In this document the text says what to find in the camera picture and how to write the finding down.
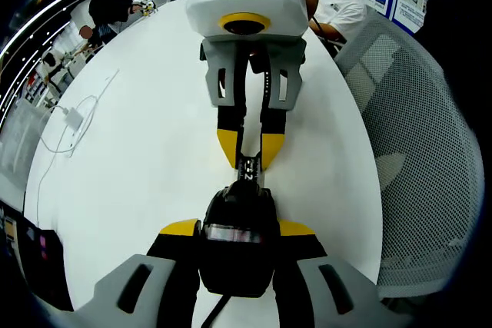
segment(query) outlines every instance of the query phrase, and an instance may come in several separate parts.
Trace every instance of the person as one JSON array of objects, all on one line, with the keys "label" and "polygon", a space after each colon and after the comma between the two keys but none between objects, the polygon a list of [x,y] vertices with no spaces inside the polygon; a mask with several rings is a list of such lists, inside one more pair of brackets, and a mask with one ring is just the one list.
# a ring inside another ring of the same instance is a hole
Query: person
[{"label": "person", "polygon": [[55,94],[58,93],[59,95],[66,90],[71,82],[71,78],[69,74],[66,73],[62,61],[63,54],[55,49],[51,49],[43,54],[42,63],[38,70],[45,86]]},{"label": "person", "polygon": [[97,31],[87,25],[80,27],[78,34],[83,39],[87,40],[87,43],[80,50],[74,53],[74,57],[86,50],[97,52],[101,50],[100,47],[102,45],[109,43],[116,36],[116,33],[111,30],[111,33],[108,33],[101,38]]},{"label": "person", "polygon": [[99,37],[111,34],[108,25],[126,22],[128,16],[141,10],[140,5],[133,5],[133,0],[91,0],[89,15],[95,24]]},{"label": "person", "polygon": [[366,15],[363,0],[318,0],[316,21],[311,19],[309,27],[322,38],[345,42],[357,34]]}]

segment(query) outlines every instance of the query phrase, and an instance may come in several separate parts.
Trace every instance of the gray plastic part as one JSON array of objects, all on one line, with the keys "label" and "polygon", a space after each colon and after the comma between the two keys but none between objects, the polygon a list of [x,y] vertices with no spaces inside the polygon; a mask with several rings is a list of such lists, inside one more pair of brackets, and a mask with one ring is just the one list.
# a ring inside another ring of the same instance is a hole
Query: gray plastic part
[{"label": "gray plastic part", "polygon": [[[299,68],[304,57],[306,41],[298,38],[290,42],[265,42],[271,66],[271,95],[268,107],[290,111],[294,109],[301,90],[302,78]],[[203,51],[207,57],[208,71],[205,76],[208,93],[214,106],[234,106],[234,69],[238,53],[236,41],[210,41],[204,39]],[[225,96],[219,94],[218,72],[225,69]],[[287,94],[280,100],[281,74],[287,72]]]},{"label": "gray plastic part", "polygon": [[[145,265],[151,270],[140,292],[133,313],[118,307],[118,300],[134,272]],[[99,280],[94,297],[74,313],[63,312],[63,326],[155,328],[162,294],[169,275],[175,267],[173,260],[134,255]]]},{"label": "gray plastic part", "polygon": [[[205,75],[208,94],[214,106],[234,106],[234,68],[238,45],[235,41],[209,41],[201,43],[207,57],[208,71]],[[225,96],[219,95],[218,72],[225,69]]]},{"label": "gray plastic part", "polygon": [[[299,38],[292,43],[266,43],[271,68],[271,93],[268,107],[291,111],[294,109],[301,90],[302,78],[299,68],[304,57],[306,41]],[[287,95],[284,101],[280,100],[280,71],[287,72]]]},{"label": "gray plastic part", "polygon": [[[353,309],[339,314],[333,295],[320,267],[331,266],[344,284]],[[403,327],[411,321],[408,315],[388,310],[378,299],[376,286],[349,263],[335,257],[299,260],[298,266],[306,282],[314,312],[314,326]]]}]

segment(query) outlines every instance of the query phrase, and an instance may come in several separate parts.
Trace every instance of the white table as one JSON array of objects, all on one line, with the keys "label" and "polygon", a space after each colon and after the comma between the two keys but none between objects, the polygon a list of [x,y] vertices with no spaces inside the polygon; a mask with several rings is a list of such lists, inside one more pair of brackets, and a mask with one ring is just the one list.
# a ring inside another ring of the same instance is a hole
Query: white table
[{"label": "white table", "polygon": [[[39,224],[61,238],[75,309],[92,298],[105,274],[131,255],[145,254],[161,228],[203,219],[214,194],[235,179],[216,137],[217,110],[204,79],[207,64],[198,58],[202,37],[189,28],[185,4],[163,5],[122,32],[60,100],[70,108],[99,95],[104,79],[119,68],[87,134],[71,157],[58,154],[40,191]],[[313,228],[327,253],[376,282],[382,214],[371,145],[335,63],[311,31],[304,38],[304,84],[287,115],[284,147],[265,174],[265,187],[279,217]],[[249,71],[245,154],[256,154],[259,147],[262,91],[262,76]],[[43,134],[52,147],[64,127],[57,110]],[[59,150],[66,148],[64,142]],[[38,184],[51,160],[39,145],[25,198],[25,216],[34,223]],[[200,289],[194,326],[218,298]],[[276,324],[269,290],[261,299],[232,299],[215,326]]]}]

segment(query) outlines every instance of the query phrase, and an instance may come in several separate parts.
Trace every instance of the person's arm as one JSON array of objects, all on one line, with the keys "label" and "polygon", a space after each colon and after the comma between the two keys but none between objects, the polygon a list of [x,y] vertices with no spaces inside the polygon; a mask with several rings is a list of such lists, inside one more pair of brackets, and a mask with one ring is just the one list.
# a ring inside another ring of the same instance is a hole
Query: person's arm
[{"label": "person's arm", "polygon": [[317,3],[319,0],[306,0],[307,19],[313,18],[316,13]]},{"label": "person's arm", "polygon": [[77,52],[74,53],[74,57],[76,57],[77,55],[83,53],[86,50],[94,50],[94,49],[89,46],[89,43],[86,43],[79,51],[77,51]]},{"label": "person's arm", "polygon": [[316,25],[312,19],[309,21],[309,27],[317,36],[327,38],[328,40],[337,41],[342,38],[342,34],[337,31],[335,27],[327,23],[320,23],[321,29]]}]

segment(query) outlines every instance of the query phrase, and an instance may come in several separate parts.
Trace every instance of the mesh chair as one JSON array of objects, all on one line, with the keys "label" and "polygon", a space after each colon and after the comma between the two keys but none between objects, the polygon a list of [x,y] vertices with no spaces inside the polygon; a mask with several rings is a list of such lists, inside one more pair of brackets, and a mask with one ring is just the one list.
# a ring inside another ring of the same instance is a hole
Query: mesh chair
[{"label": "mesh chair", "polygon": [[480,150],[444,73],[376,12],[335,58],[371,140],[383,204],[380,297],[438,291],[466,247],[484,195]]}]

